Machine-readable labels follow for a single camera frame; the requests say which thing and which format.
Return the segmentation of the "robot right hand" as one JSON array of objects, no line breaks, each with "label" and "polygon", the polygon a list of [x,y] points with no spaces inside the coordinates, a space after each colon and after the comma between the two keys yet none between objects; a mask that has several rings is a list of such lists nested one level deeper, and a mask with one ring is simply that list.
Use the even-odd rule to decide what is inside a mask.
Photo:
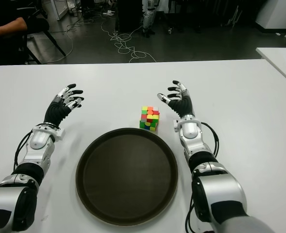
[{"label": "robot right hand", "polygon": [[168,91],[172,93],[167,96],[158,93],[159,100],[168,105],[180,118],[187,115],[195,116],[192,100],[186,86],[180,81],[172,81],[172,83],[174,86],[168,87]]}]

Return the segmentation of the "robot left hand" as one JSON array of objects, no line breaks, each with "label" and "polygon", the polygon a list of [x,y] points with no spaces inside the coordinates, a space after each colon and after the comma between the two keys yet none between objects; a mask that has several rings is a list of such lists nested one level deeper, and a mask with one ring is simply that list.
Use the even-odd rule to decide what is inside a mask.
[{"label": "robot left hand", "polygon": [[59,127],[60,123],[74,110],[80,108],[83,90],[76,89],[76,84],[69,84],[59,91],[48,106],[43,123]]}]

